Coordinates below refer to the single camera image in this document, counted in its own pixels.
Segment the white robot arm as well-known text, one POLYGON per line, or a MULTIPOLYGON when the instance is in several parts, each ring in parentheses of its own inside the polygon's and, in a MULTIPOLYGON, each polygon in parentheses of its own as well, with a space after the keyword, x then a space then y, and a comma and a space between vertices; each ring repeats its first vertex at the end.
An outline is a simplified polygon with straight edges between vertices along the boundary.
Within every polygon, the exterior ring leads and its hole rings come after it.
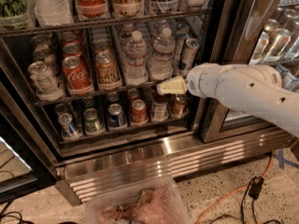
POLYGON ((214 98, 222 105, 275 124, 299 137, 299 93, 282 88, 279 72, 267 65, 203 63, 186 77, 157 85, 164 94, 190 94, 214 98))

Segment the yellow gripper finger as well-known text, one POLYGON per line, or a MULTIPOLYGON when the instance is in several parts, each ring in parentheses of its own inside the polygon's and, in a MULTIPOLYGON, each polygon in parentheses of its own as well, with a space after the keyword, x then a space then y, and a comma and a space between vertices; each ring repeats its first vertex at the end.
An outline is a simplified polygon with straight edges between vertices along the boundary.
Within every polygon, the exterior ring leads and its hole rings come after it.
POLYGON ((184 77, 172 77, 157 85, 157 92, 160 95, 165 94, 184 94, 187 91, 187 86, 184 77))

